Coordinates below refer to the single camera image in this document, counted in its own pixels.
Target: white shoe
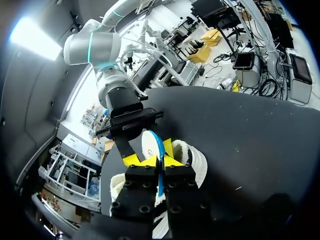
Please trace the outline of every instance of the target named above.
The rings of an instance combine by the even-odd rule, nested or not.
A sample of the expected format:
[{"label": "white shoe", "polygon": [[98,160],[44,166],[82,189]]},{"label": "white shoe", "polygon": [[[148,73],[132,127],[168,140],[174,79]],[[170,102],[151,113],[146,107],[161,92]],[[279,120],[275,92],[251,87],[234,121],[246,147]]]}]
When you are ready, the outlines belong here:
[{"label": "white shoe", "polygon": [[[143,133],[142,139],[141,139],[142,153],[145,159],[152,157],[154,154],[161,155],[163,152],[163,149],[161,149],[162,148],[161,146],[158,147],[160,145],[159,141],[152,140],[152,138],[144,137],[144,135],[150,136],[149,133],[145,133],[145,132]],[[182,164],[187,164],[191,162],[191,166],[195,171],[195,182],[200,188],[200,186],[203,184],[206,178],[207,170],[208,170],[206,157],[202,154],[202,152],[197,150],[195,147],[181,140],[175,140],[172,143],[172,148],[173,148],[173,156],[175,160],[177,160]],[[124,173],[115,175],[111,178],[110,193],[111,193],[111,199],[113,202],[117,199],[125,181],[126,181],[126,178]],[[166,199],[165,194],[162,194],[159,197],[157,193],[155,197],[154,206],[157,208],[157,206],[161,204],[165,199]],[[168,213],[165,210],[165,207],[163,212],[158,216],[156,216],[156,218],[154,219],[154,222],[155,223],[159,222],[159,223],[153,229],[152,238],[162,239],[169,231]]]}]

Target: yellow box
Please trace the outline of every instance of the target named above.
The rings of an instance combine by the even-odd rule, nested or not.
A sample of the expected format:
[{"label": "yellow box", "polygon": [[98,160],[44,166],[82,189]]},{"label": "yellow box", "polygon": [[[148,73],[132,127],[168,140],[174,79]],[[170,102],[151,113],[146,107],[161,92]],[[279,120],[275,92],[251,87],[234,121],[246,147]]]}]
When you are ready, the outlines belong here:
[{"label": "yellow box", "polygon": [[217,46],[218,43],[221,41],[222,37],[221,36],[217,36],[214,40],[211,41],[204,41],[204,43],[206,45],[208,45],[209,47],[214,47]]},{"label": "yellow box", "polygon": [[192,54],[187,56],[186,58],[189,59],[191,62],[198,64],[198,63],[205,63],[211,53],[211,48],[208,45],[203,45],[196,54]]},{"label": "yellow box", "polygon": [[200,39],[203,41],[210,40],[214,36],[216,36],[216,35],[218,36],[219,34],[220,34],[220,32],[217,29],[209,30]]}]

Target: black monitor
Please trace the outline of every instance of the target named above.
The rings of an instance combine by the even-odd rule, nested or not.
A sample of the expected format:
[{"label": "black monitor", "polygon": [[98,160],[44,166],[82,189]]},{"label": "black monitor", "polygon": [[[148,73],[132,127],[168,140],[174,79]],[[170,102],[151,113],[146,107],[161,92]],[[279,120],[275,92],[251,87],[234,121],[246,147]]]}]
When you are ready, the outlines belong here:
[{"label": "black monitor", "polygon": [[169,32],[167,31],[167,30],[163,30],[162,32],[161,32],[161,37],[163,38],[163,39],[165,39],[166,37],[168,37],[169,36]]},{"label": "black monitor", "polygon": [[225,7],[225,5],[220,0],[197,0],[192,3],[194,7],[194,12],[196,12],[200,17],[217,11]]}]

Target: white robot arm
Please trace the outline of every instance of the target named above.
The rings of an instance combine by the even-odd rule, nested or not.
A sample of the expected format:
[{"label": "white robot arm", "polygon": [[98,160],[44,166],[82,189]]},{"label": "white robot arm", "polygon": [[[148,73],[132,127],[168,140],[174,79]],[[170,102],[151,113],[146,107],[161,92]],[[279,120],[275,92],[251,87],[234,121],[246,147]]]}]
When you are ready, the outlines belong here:
[{"label": "white robot arm", "polygon": [[64,44],[64,61],[68,65],[92,65],[97,78],[99,101],[105,108],[111,108],[107,95],[116,88],[136,90],[140,96],[146,96],[116,64],[121,38],[109,32],[139,3],[140,0],[119,0],[106,12],[101,23],[90,19],[79,33],[69,36]]}]

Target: white wall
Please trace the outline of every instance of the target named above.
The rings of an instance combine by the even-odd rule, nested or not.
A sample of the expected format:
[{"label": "white wall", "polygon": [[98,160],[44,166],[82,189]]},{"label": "white wall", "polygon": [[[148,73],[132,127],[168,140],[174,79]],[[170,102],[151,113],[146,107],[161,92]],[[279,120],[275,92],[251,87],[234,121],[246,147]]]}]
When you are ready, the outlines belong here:
[{"label": "white wall", "polygon": [[167,30],[169,33],[172,32],[180,22],[180,17],[163,5],[155,7],[146,19],[148,19],[149,26],[154,31],[162,32],[163,30]]},{"label": "white wall", "polygon": [[60,124],[57,137],[60,140],[63,140],[68,133],[71,133],[80,140],[91,144],[92,138],[88,134],[89,127],[83,125],[80,121],[86,110],[93,104],[100,103],[95,72],[91,68],[90,73],[80,86],[80,89],[72,102],[66,119]]},{"label": "white wall", "polygon": [[193,18],[191,14],[191,8],[193,6],[191,3],[189,0],[174,0],[172,3],[167,4],[166,7],[179,18],[186,18],[187,16]]}]

